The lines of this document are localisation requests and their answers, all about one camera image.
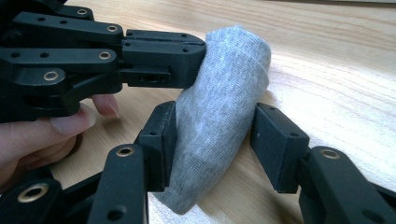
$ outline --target gray fabric object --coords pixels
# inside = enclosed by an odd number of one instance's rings
[[[268,86],[269,46],[239,26],[206,35],[194,85],[177,99],[177,148],[170,187],[154,195],[185,214],[231,164]]]

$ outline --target wooden surface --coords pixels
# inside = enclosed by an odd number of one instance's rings
[[[396,190],[396,10],[274,1],[69,1],[124,30],[205,38],[242,25],[272,48],[261,102],[281,109],[310,146],[344,151],[371,181]],[[180,90],[125,87],[120,119],[98,115],[77,153],[55,164],[65,187],[103,169],[107,152],[132,143],[155,105]],[[246,140],[219,183],[180,217],[150,195],[151,223],[302,223],[297,195],[276,194]]]

